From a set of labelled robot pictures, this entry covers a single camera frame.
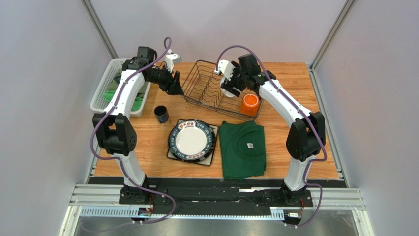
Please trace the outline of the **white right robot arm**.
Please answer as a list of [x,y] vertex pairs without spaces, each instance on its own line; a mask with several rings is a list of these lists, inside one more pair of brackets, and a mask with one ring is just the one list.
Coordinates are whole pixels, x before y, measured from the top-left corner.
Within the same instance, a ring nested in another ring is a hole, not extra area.
[[238,62],[219,60],[215,72],[223,75],[220,87],[227,93],[239,96],[249,89],[270,103],[287,122],[290,130],[286,148],[291,161],[279,190],[279,198],[285,205],[299,203],[307,189],[307,175],[312,162],[320,152],[326,151],[324,115],[313,113],[298,103],[253,54],[239,57]]

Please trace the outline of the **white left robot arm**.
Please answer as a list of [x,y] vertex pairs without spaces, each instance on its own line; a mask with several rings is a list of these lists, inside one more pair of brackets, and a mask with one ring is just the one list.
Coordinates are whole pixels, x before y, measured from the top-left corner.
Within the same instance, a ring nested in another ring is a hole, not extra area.
[[124,177],[120,191],[121,204],[147,204],[152,191],[146,174],[141,169],[135,147],[137,134],[129,118],[138,91],[145,82],[158,84],[168,95],[182,95],[180,73],[174,71],[181,56],[166,48],[156,57],[156,51],[139,47],[137,55],[122,64],[119,85],[109,105],[100,114],[94,114],[93,139],[116,160]]

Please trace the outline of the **orange ceramic mug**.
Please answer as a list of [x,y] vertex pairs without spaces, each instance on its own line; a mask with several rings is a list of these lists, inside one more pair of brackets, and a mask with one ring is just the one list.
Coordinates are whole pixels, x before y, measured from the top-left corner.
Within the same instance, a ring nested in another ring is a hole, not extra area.
[[242,98],[240,105],[240,113],[255,116],[258,112],[260,99],[257,95],[247,94]]

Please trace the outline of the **dark blue ceramic mug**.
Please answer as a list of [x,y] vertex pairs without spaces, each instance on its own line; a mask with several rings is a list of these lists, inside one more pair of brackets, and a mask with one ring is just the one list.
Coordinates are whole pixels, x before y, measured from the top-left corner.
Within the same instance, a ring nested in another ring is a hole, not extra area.
[[155,107],[154,114],[160,124],[166,123],[169,120],[168,110],[163,105]]

